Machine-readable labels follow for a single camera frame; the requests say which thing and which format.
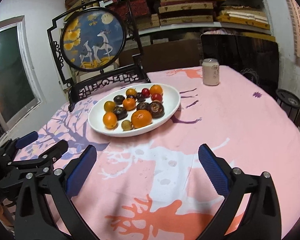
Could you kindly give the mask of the orange round fruit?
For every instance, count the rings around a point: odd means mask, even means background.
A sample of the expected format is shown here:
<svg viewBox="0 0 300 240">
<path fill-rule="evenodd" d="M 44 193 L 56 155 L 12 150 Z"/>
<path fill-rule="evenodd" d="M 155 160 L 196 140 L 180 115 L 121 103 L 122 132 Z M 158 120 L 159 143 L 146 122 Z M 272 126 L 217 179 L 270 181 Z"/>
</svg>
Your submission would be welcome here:
<svg viewBox="0 0 300 240">
<path fill-rule="evenodd" d="M 106 112 L 103 116 L 103 124 L 107 129 L 114 129 L 117 126 L 117 117 L 112 112 Z"/>
</svg>

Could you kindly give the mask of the yellow orange lemon fruit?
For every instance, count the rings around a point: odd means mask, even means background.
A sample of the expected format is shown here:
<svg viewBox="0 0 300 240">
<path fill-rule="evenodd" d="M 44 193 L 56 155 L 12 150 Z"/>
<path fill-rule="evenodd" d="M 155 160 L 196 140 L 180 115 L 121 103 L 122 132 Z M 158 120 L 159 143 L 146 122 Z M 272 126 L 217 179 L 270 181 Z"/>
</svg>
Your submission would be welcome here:
<svg viewBox="0 0 300 240">
<path fill-rule="evenodd" d="M 116 107 L 116 103 L 113 101 L 106 101 L 103 107 L 106 112 L 113 112 Z"/>
</svg>

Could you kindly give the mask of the tan longan fruit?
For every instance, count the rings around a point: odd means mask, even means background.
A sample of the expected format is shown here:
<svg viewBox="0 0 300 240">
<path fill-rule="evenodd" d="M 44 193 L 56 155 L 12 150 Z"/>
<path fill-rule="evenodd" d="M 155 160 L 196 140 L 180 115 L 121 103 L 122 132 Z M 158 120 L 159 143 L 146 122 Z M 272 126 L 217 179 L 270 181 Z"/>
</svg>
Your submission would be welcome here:
<svg viewBox="0 0 300 240">
<path fill-rule="evenodd" d="M 121 123 L 123 131 L 131 131 L 133 129 L 133 124 L 129 120 L 124 120 Z"/>
</svg>

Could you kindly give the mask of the dark brown mangosteen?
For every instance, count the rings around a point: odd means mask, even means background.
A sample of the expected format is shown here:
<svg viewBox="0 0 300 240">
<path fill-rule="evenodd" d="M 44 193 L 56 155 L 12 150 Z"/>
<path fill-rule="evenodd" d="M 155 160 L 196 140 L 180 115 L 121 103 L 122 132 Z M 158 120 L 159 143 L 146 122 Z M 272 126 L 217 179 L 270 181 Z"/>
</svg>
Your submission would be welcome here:
<svg viewBox="0 0 300 240">
<path fill-rule="evenodd" d="M 153 101 L 149 104 L 149 112 L 152 115 L 152 118 L 157 119 L 157 118 L 161 118 L 164 116 L 165 114 L 165 110 L 164 107 L 162 105 L 162 103 L 158 102 L 158 101 Z"/>
<path fill-rule="evenodd" d="M 123 120 L 128 116 L 127 110 L 123 107 L 116 106 L 113 109 L 113 113 L 116 115 L 117 120 Z"/>
</svg>

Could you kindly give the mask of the dark purple passion fruit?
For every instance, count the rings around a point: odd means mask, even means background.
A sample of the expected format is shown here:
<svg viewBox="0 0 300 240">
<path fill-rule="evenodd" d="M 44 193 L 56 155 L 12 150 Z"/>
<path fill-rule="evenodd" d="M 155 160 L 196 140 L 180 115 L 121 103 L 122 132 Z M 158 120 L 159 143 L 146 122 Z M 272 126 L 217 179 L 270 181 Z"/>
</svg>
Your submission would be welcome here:
<svg viewBox="0 0 300 240">
<path fill-rule="evenodd" d="M 117 95 L 113 98 L 113 101 L 117 104 L 117 105 L 122 105 L 123 104 L 123 101 L 125 100 L 126 98 L 122 95 Z"/>
</svg>

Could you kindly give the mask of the medium orange tangerine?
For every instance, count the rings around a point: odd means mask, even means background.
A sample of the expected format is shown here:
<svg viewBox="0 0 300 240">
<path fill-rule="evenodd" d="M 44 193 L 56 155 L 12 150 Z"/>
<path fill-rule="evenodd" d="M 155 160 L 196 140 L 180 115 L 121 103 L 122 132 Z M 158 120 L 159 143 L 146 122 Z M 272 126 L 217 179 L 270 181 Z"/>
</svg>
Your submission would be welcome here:
<svg viewBox="0 0 300 240">
<path fill-rule="evenodd" d="M 126 98 L 123 100 L 122 105 L 127 111 L 132 111 L 136 108 L 136 101 L 134 98 Z"/>
</svg>

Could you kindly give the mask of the large orange tangerine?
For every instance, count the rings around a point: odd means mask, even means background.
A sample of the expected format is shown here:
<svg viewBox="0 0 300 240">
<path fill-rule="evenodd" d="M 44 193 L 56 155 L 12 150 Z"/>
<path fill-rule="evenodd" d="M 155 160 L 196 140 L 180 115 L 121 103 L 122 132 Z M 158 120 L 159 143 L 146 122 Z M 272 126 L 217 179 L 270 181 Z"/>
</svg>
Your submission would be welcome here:
<svg viewBox="0 0 300 240">
<path fill-rule="evenodd" d="M 131 123 L 135 129 L 148 126 L 152 123 L 152 115 L 147 110 L 137 110 L 131 116 Z"/>
</svg>

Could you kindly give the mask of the dark purple plum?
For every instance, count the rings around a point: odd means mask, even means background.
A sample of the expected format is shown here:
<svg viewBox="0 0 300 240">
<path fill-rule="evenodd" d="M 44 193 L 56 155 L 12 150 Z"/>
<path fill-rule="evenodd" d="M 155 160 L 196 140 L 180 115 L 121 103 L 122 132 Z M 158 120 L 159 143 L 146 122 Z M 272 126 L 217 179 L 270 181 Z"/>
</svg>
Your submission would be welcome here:
<svg viewBox="0 0 300 240">
<path fill-rule="evenodd" d="M 149 106 L 150 104 L 147 103 L 147 102 L 141 102 L 141 103 L 138 103 L 137 106 L 136 106 L 136 110 L 149 110 Z"/>
<path fill-rule="evenodd" d="M 142 95 L 142 93 L 137 93 L 136 94 L 136 100 L 137 102 L 145 102 L 145 97 Z"/>
</svg>

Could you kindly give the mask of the small orange kumquat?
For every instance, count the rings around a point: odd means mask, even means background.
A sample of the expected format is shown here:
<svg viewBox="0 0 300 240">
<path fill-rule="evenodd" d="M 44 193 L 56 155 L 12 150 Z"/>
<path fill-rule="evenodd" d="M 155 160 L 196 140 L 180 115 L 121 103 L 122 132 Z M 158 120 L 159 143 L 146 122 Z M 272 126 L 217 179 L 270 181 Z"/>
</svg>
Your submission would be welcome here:
<svg viewBox="0 0 300 240">
<path fill-rule="evenodd" d="M 129 88 L 129 89 L 127 89 L 126 90 L 126 96 L 133 96 L 133 97 L 136 97 L 136 94 L 137 94 L 137 92 L 136 92 L 136 90 L 134 89 L 134 88 Z"/>
</svg>

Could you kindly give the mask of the pink patterned tablecloth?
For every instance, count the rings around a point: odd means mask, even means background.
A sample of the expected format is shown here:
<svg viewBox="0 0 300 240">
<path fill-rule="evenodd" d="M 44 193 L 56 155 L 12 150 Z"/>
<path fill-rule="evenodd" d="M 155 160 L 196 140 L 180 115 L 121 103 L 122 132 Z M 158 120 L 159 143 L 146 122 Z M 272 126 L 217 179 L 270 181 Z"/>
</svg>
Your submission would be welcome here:
<svg viewBox="0 0 300 240">
<path fill-rule="evenodd" d="M 300 217 L 300 132 L 277 102 L 226 66 L 215 87 L 203 84 L 199 67 L 149 78 L 181 95 L 181 107 L 162 126 L 131 138 L 96 133 L 88 113 L 107 94 L 99 92 L 73 112 L 62 106 L 16 159 L 37 158 L 66 140 L 69 149 L 55 163 L 64 168 L 93 145 L 97 162 L 72 201 L 99 238 L 195 239 L 223 201 L 198 160 L 207 144 L 244 173 L 271 174 L 287 234 Z"/>
</svg>

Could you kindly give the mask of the round deer screen ornament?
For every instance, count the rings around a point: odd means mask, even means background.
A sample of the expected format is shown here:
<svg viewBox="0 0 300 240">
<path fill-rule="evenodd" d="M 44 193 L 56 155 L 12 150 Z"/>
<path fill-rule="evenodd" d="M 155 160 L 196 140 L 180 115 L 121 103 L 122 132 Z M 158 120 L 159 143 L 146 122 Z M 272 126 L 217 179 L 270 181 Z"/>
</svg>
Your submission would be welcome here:
<svg viewBox="0 0 300 240">
<path fill-rule="evenodd" d="M 47 36 L 62 84 L 68 88 L 70 112 L 108 85 L 150 81 L 142 66 L 143 47 L 130 0 L 83 3 L 53 18 Z M 108 70 L 127 40 L 138 46 L 133 62 Z"/>
</svg>

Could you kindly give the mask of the orange tangerine at plate rim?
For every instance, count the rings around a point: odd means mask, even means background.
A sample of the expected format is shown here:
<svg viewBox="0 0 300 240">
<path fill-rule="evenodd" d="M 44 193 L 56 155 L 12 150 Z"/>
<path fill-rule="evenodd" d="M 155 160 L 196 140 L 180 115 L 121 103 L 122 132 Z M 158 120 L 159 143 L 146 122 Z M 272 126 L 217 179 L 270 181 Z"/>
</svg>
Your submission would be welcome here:
<svg viewBox="0 0 300 240">
<path fill-rule="evenodd" d="M 152 85 L 151 88 L 149 89 L 149 92 L 151 95 L 153 94 L 163 94 L 163 89 L 160 85 Z"/>
</svg>

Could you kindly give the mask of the black round stool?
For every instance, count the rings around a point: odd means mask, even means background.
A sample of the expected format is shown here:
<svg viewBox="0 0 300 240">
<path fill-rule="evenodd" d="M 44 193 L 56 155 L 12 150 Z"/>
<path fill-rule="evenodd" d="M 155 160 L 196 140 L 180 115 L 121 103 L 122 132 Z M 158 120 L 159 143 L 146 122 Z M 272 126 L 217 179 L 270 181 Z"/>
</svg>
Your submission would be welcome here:
<svg viewBox="0 0 300 240">
<path fill-rule="evenodd" d="M 279 88 L 276 90 L 276 101 L 288 118 L 295 122 L 300 111 L 300 99 L 292 92 Z"/>
</svg>

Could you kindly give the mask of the dark wooden chair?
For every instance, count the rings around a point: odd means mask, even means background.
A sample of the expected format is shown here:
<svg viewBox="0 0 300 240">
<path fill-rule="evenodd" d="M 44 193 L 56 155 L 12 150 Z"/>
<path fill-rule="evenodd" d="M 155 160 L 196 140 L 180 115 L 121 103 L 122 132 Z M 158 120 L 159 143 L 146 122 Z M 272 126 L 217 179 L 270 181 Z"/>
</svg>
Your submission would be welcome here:
<svg viewBox="0 0 300 240">
<path fill-rule="evenodd" d="M 260 38 L 202 34 L 203 58 L 217 59 L 262 88 L 273 98 L 279 86 L 279 46 Z"/>
</svg>

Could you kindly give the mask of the window with white frame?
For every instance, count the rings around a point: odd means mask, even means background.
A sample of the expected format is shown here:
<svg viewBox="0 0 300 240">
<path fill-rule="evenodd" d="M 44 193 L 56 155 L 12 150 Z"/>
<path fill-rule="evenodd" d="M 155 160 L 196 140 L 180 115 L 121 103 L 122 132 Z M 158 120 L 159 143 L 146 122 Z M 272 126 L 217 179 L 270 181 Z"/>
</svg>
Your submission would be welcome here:
<svg viewBox="0 0 300 240">
<path fill-rule="evenodd" d="M 26 38 L 25 17 L 0 22 L 0 124 L 5 132 L 36 108 L 42 90 Z"/>
</svg>

